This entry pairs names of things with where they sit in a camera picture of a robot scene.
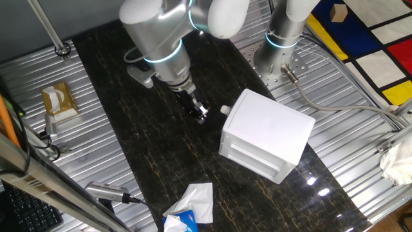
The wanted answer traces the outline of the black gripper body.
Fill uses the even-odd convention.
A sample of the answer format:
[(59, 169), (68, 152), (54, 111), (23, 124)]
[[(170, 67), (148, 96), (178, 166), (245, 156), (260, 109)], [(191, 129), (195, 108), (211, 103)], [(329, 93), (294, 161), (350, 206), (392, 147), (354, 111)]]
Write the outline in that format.
[(187, 112), (196, 112), (200, 110), (200, 104), (202, 103), (202, 97), (198, 90), (194, 90), (192, 93), (187, 91), (176, 92), (177, 101), (183, 106)]

